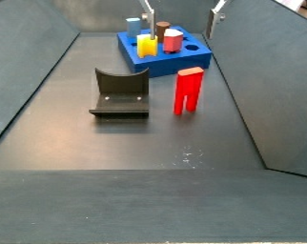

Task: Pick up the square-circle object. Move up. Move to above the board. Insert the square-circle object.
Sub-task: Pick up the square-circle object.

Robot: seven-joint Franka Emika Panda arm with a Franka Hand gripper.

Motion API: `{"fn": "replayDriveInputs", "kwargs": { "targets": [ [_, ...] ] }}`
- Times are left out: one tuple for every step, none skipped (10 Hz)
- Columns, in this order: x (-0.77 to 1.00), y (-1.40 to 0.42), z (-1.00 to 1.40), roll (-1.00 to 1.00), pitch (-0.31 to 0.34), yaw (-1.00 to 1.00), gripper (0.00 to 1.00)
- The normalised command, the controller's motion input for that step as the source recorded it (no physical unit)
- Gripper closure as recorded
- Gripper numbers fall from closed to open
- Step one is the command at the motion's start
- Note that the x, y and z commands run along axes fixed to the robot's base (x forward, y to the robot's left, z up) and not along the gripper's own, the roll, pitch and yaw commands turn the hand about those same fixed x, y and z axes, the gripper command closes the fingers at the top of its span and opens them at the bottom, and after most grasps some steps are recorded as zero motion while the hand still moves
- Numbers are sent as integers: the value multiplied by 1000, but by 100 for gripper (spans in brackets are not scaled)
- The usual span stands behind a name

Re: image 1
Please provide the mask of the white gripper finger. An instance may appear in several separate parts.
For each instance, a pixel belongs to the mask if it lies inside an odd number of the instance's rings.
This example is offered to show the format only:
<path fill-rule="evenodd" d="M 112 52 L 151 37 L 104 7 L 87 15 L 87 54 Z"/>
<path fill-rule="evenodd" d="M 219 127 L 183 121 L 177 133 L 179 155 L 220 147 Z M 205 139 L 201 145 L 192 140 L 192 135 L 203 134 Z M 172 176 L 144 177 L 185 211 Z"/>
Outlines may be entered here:
<path fill-rule="evenodd" d="M 155 40 L 155 10 L 153 10 L 148 0 L 139 0 L 139 2 L 140 2 L 140 5 L 144 9 L 144 13 L 141 14 L 141 17 L 149 23 L 151 39 Z"/>
<path fill-rule="evenodd" d="M 222 12 L 226 6 L 230 4 L 231 0 L 219 0 L 216 6 L 209 10 L 209 20 L 207 27 L 207 38 L 211 39 L 215 31 L 216 24 L 220 19 L 224 18 L 224 13 Z"/>

